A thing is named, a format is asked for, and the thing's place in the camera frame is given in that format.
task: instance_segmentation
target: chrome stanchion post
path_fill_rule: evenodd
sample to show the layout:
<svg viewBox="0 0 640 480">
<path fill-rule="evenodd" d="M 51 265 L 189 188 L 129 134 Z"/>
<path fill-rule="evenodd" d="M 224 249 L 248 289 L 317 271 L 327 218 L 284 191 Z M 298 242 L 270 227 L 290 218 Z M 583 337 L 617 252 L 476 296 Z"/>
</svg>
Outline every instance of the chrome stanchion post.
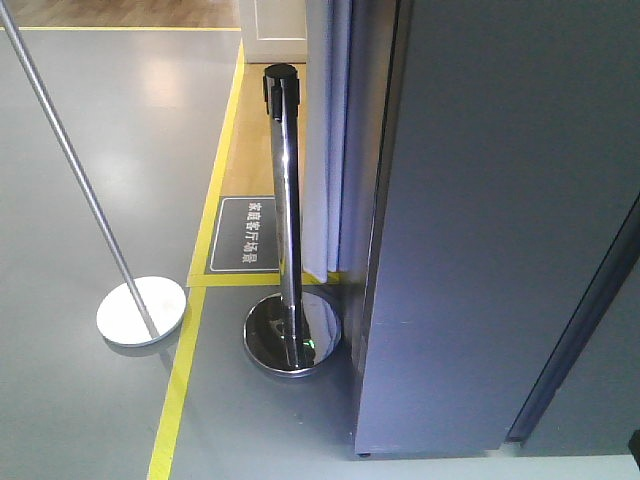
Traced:
<svg viewBox="0 0 640 480">
<path fill-rule="evenodd" d="M 184 291 L 175 282 L 166 278 L 143 277 L 137 280 L 133 279 L 120 246 L 93 191 L 91 182 L 84 171 L 82 163 L 80 163 L 75 148 L 51 101 L 47 88 L 38 73 L 38 69 L 31 58 L 5 0 L 0 0 L 0 18 L 16 56 L 22 64 L 38 102 L 51 125 L 60 148 L 67 158 L 69 167 L 82 189 L 82 193 L 125 281 L 123 285 L 107 295 L 100 305 L 97 319 L 98 328 L 105 338 L 124 346 L 153 343 L 170 333 L 182 319 L 182 314 L 186 307 Z M 143 300 L 143 295 L 140 293 L 141 289 L 145 291 L 146 301 Z M 133 315 L 130 305 L 131 299 L 133 299 L 133 304 L 135 305 L 134 309 L 137 310 Z M 152 318 L 147 308 L 149 299 L 151 299 L 151 303 L 154 306 L 155 318 Z M 164 302 L 160 309 L 156 308 L 156 304 L 159 301 Z"/>
<path fill-rule="evenodd" d="M 265 69 L 263 86 L 271 127 L 281 292 L 251 310 L 245 346 L 272 373 L 304 376 L 333 352 L 340 340 L 340 322 L 326 300 L 302 292 L 298 72 L 291 65 L 271 65 Z"/>
</svg>

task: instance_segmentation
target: chrome round base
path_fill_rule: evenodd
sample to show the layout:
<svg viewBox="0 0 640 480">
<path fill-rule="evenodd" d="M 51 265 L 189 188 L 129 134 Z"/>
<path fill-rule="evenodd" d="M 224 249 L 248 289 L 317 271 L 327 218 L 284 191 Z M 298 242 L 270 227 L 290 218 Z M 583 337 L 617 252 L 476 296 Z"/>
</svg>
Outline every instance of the chrome round base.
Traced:
<svg viewBox="0 0 640 480">
<path fill-rule="evenodd" d="M 323 298 L 302 293 L 304 367 L 287 362 L 282 336 L 280 294 L 260 300 L 251 309 L 244 326 L 244 345 L 249 356 L 267 371 L 282 377 L 303 377 L 313 372 L 340 342 L 340 321 Z"/>
</svg>

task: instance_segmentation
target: stanchion base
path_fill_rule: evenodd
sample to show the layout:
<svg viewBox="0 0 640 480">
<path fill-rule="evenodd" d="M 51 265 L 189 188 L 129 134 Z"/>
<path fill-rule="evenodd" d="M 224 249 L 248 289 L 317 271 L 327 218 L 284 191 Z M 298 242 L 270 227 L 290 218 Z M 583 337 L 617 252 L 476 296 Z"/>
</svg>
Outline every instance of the stanchion base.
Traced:
<svg viewBox="0 0 640 480">
<path fill-rule="evenodd" d="M 123 347 L 141 347 L 157 342 L 180 325 L 187 306 L 184 290 L 163 277 L 135 279 L 158 336 L 152 337 L 126 283 L 114 288 L 98 307 L 98 330 L 104 338 Z"/>
<path fill-rule="evenodd" d="M 251 309 L 244 326 L 244 345 L 249 356 L 267 371 L 282 377 L 304 377 L 313 372 L 340 342 L 340 321 L 323 298 L 302 294 L 303 368 L 287 363 L 282 336 L 282 298 L 279 293 L 260 300 Z"/>
</svg>

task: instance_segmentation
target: wooden floor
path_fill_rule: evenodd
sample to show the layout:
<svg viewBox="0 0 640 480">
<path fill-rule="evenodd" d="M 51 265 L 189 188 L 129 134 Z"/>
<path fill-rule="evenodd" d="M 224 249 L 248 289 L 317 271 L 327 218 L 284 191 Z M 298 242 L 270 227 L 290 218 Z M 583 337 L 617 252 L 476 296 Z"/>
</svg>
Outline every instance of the wooden floor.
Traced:
<svg viewBox="0 0 640 480">
<path fill-rule="evenodd" d="M 9 0 L 24 27 L 238 27 L 237 0 Z"/>
<path fill-rule="evenodd" d="M 227 168 L 222 182 L 222 196 L 273 195 L 271 133 L 262 92 L 262 76 L 268 65 L 245 65 L 238 111 L 231 138 Z M 306 137 L 306 65 L 296 65 L 300 77 L 298 114 L 298 155 L 300 178 L 303 177 Z"/>
</svg>

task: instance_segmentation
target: stanchion top cap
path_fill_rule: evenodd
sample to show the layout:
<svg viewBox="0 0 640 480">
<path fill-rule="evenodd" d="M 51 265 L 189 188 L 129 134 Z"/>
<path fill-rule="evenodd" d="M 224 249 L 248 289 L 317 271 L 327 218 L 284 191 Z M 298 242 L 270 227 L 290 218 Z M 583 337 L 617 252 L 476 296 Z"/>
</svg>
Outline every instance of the stanchion top cap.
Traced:
<svg viewBox="0 0 640 480">
<path fill-rule="evenodd" d="M 264 69 L 267 77 L 277 80 L 288 80 L 298 78 L 298 70 L 288 63 L 276 63 Z"/>
</svg>

